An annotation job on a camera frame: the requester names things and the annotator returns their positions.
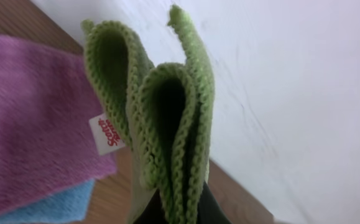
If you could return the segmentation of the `light green microfiber cloth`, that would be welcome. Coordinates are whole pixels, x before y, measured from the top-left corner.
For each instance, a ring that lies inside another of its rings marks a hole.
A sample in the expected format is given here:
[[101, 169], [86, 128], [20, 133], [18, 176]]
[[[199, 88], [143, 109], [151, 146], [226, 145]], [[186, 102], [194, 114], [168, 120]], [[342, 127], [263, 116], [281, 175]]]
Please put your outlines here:
[[190, 16], [174, 5], [168, 24], [184, 63], [154, 65], [121, 22], [83, 21], [86, 76], [134, 156], [132, 219], [158, 193], [166, 221], [196, 223], [208, 178], [214, 75]]

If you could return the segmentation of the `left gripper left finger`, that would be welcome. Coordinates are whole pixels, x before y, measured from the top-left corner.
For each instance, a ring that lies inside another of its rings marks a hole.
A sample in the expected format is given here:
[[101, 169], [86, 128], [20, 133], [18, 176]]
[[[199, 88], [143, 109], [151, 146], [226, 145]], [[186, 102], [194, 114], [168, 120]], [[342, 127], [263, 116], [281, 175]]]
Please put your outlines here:
[[159, 190], [155, 191], [148, 205], [133, 224], [167, 224]]

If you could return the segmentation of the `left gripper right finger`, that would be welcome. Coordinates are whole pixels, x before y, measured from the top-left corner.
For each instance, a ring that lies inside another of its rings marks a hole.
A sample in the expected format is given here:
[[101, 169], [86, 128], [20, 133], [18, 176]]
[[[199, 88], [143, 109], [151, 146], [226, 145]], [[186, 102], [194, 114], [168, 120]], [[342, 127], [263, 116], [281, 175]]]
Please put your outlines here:
[[197, 224], [231, 224], [206, 182], [198, 202]]

